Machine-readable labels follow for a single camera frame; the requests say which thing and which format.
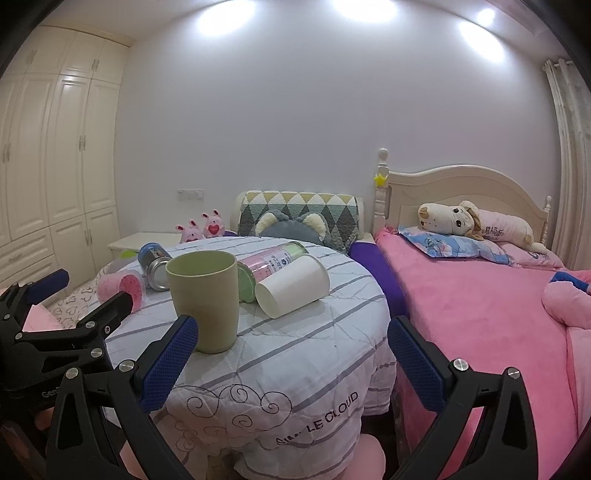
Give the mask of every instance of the green cup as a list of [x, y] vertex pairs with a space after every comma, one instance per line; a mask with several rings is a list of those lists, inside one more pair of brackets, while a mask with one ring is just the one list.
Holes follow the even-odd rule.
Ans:
[[196, 349], [220, 353], [236, 342], [238, 332], [238, 267], [234, 255], [204, 250], [169, 260], [166, 275], [177, 315], [197, 321]]

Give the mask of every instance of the white tablecloth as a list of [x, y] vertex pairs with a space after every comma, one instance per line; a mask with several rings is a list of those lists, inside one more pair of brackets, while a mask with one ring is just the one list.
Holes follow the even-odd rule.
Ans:
[[[168, 251], [223, 249], [241, 259], [283, 242], [223, 237]], [[235, 345], [194, 353], [165, 407], [152, 414], [197, 479], [206, 476], [207, 455], [231, 450], [247, 479], [330, 480], [351, 459], [361, 415], [388, 410], [396, 363], [383, 292], [354, 260], [305, 245], [329, 272], [330, 296], [276, 320], [242, 303]], [[137, 262], [127, 268], [141, 271]], [[175, 319], [170, 293], [149, 290], [142, 309], [107, 338], [113, 365], [137, 359]]]

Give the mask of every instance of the curtain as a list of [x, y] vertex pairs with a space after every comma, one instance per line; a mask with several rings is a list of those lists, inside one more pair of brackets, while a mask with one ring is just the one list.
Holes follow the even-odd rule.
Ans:
[[576, 66], [547, 61], [560, 133], [560, 203], [552, 250], [572, 270], [591, 269], [591, 92]]

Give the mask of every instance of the pink bunny plush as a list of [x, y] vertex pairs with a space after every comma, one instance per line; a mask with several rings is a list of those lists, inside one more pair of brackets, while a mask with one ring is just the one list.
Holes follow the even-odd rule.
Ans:
[[213, 211], [213, 215], [204, 213], [203, 218], [207, 219], [205, 226], [203, 227], [203, 235], [205, 238], [213, 238], [215, 236], [223, 236], [226, 233], [226, 229], [223, 225], [223, 220], [217, 210]]
[[186, 228], [182, 225], [177, 225], [177, 230], [183, 233], [181, 235], [182, 244], [185, 244], [187, 242], [194, 242], [195, 240], [201, 240], [203, 238], [201, 229], [199, 228], [199, 225], [195, 222], [195, 220], [189, 220], [189, 226]]

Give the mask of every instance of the pink bedsheet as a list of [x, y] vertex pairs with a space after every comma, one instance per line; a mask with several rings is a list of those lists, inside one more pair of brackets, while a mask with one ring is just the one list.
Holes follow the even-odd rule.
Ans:
[[[385, 229], [376, 243], [398, 274], [411, 321], [449, 358], [477, 371], [523, 373], [534, 414], [540, 480], [547, 480], [577, 439], [567, 377], [566, 328], [541, 302], [551, 271], [511, 268], [486, 260], [433, 260]], [[404, 426], [411, 450], [434, 419], [401, 378]], [[480, 413], [473, 411], [441, 478], [460, 465]]]

